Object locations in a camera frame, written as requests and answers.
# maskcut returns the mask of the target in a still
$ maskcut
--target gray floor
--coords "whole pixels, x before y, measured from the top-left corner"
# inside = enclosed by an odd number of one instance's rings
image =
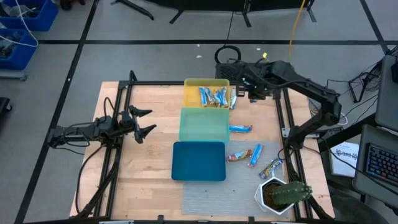
[[[40,40],[79,40],[93,0],[73,10],[60,10],[49,32],[35,32]],[[174,25],[169,20],[176,10],[142,0],[134,1],[153,13],[155,21],[122,5],[100,1],[88,33],[88,40],[172,40],[225,39],[230,12],[184,12]],[[398,40],[396,0],[366,0],[385,40]],[[234,15],[230,39],[288,40],[298,10],[254,12],[252,28],[242,16]],[[297,26],[297,40],[377,40],[359,0],[316,0],[313,23],[304,12]],[[253,62],[263,52],[270,60],[287,60],[287,45],[237,45],[243,60]],[[76,45],[42,44],[26,72],[25,82],[0,80],[0,96],[11,98],[12,113],[2,121],[0,132],[1,223],[12,223],[35,166],[45,133],[70,69]],[[213,78],[214,52],[218,44],[188,45],[85,45],[63,107],[59,125],[93,118],[101,82],[127,79],[134,70],[139,80],[184,80]],[[326,80],[349,80],[383,56],[379,45],[294,45],[292,65],[299,74],[326,85]],[[235,57],[225,51],[222,60]],[[346,83],[331,83],[343,93]],[[364,100],[377,94],[365,93]],[[349,93],[340,98],[343,112],[356,106]],[[348,116],[347,128],[370,106],[367,102]],[[363,117],[374,112],[371,108]],[[75,192],[82,157],[50,150],[30,204],[26,222],[67,218]],[[390,223],[396,216],[381,202],[367,203]]]

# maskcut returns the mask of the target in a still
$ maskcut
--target succulent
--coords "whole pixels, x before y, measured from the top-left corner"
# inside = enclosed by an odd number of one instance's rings
[[[312,189],[302,182],[294,181],[275,188],[270,196],[276,205],[287,205],[304,201],[311,197]]]

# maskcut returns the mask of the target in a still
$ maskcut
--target green container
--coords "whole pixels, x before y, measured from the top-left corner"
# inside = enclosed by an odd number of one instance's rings
[[[229,141],[229,111],[182,108],[180,141]]]

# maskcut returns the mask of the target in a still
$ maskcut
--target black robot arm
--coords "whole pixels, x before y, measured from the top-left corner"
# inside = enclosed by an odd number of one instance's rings
[[[246,63],[242,67],[239,77],[241,82],[236,87],[237,96],[244,96],[245,91],[248,91],[251,100],[265,100],[275,90],[291,88],[321,103],[318,114],[301,126],[291,127],[286,140],[287,147],[301,149],[306,135],[324,125],[332,126],[339,122],[341,104],[338,102],[339,94],[334,90],[297,74],[290,63],[276,61],[259,65],[257,73]]]
[[[140,128],[137,117],[145,116],[151,112],[152,110],[140,110],[131,105],[128,111],[120,112],[121,120],[119,122],[115,122],[110,116],[103,116],[92,123],[86,123],[86,126],[75,127],[76,125],[72,125],[67,128],[57,126],[50,130],[47,142],[50,147],[57,147],[70,142],[99,141],[106,143],[113,142],[116,137],[134,131],[134,138],[141,144],[149,132],[156,127],[156,124]]]

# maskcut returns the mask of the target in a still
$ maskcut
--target yellow cable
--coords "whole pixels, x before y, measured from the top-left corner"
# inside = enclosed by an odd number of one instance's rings
[[[304,8],[304,4],[305,4],[305,0],[303,0],[303,3],[301,3],[300,10],[298,12],[296,21],[294,22],[294,26],[293,26],[293,29],[292,29],[292,34],[290,35],[289,58],[287,60],[288,62],[290,62],[290,54],[292,53],[292,42],[293,42],[293,38],[294,38],[294,31],[296,30],[297,23],[299,22],[301,12],[303,11],[303,8]]]

